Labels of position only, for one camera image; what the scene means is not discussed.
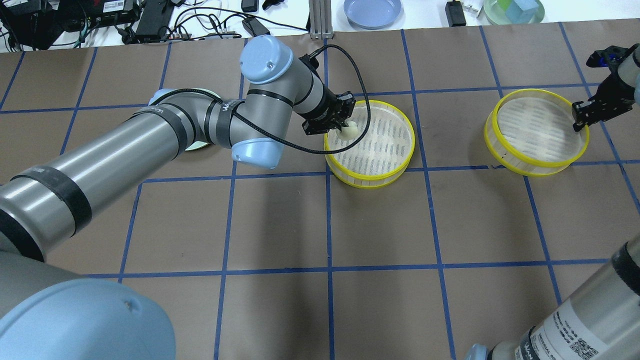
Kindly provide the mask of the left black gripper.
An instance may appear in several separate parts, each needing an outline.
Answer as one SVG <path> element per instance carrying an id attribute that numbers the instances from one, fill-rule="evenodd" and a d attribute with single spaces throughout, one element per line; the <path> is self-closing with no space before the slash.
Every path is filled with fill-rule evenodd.
<path id="1" fill-rule="evenodd" d="M 355 97 L 352 92 L 336 95 L 324 92 L 313 110 L 304 112 L 302 130 L 306 136 L 321 135 L 329 130 L 340 130 L 352 116 L 355 107 Z"/>

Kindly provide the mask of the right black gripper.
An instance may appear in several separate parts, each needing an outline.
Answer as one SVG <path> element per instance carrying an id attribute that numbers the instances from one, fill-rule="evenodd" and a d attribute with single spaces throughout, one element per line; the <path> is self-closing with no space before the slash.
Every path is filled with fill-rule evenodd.
<path id="1" fill-rule="evenodd" d="M 595 50 L 586 61 L 589 68 L 608 68 L 610 74 L 599 84 L 587 101 L 576 101 L 572 107 L 573 130 L 606 122 L 633 109 L 639 102 L 640 48 L 611 45 Z"/>

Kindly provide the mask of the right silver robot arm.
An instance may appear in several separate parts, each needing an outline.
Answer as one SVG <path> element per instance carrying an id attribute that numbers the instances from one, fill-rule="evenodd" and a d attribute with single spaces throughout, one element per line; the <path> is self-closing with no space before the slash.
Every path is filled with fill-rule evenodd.
<path id="1" fill-rule="evenodd" d="M 621 116 L 639 100 L 639 45 L 594 51 L 589 68 L 609 75 L 586 101 L 570 103 L 544 89 L 516 90 L 487 116 L 487 150 L 506 169 L 527 177 L 560 173 L 578 160 L 591 125 Z M 467 360 L 637 360 L 640 334 L 639 237 L 610 260 L 518 341 L 474 344 Z"/>

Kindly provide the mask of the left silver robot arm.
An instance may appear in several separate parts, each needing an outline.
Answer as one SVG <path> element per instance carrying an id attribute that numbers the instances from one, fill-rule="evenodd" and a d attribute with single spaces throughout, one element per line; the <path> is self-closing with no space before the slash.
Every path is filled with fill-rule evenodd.
<path id="1" fill-rule="evenodd" d="M 336 95 L 311 54 L 295 57 L 272 35 L 244 46 L 245 99 L 201 88 L 159 89 L 146 107 L 114 130 L 1 187 L 1 322 L 3 360 L 174 360 L 175 330 L 155 301 L 119 282 L 46 264 L 50 251 L 77 235 L 120 196 L 195 142 L 231 150 L 249 166 L 274 169 L 293 113 L 305 134 L 336 130 L 356 146 L 370 125 L 351 119 L 355 98 Z"/>

